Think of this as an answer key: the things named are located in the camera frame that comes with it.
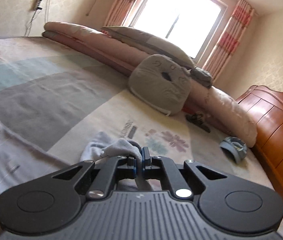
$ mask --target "curtain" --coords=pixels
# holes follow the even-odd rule
[[[226,28],[205,62],[203,69],[218,78],[236,51],[255,10],[245,0],[239,0]]]
[[[136,0],[115,0],[104,26],[121,26]]]

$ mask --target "triangular cutout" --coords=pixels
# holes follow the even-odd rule
[[[215,172],[215,171],[212,171],[208,168],[205,168],[203,166],[196,166],[197,169],[200,170],[200,172],[205,175],[205,177],[207,179],[210,179],[210,180],[215,180],[215,179],[225,179],[227,178],[227,176],[223,175],[223,174],[220,174],[218,172]]]
[[[82,166],[77,166],[53,177],[53,179],[71,180],[80,171]]]

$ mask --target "headboard panel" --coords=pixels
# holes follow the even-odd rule
[[[283,196],[283,92],[254,85],[237,102],[257,124],[257,141],[252,150]]]

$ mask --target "gray pillow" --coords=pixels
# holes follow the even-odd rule
[[[183,108],[191,87],[186,69],[159,54],[149,56],[135,68],[128,86],[135,96],[166,115]]]

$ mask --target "hat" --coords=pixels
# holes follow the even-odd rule
[[[237,137],[226,137],[219,146],[229,151],[237,164],[247,155],[247,145]]]

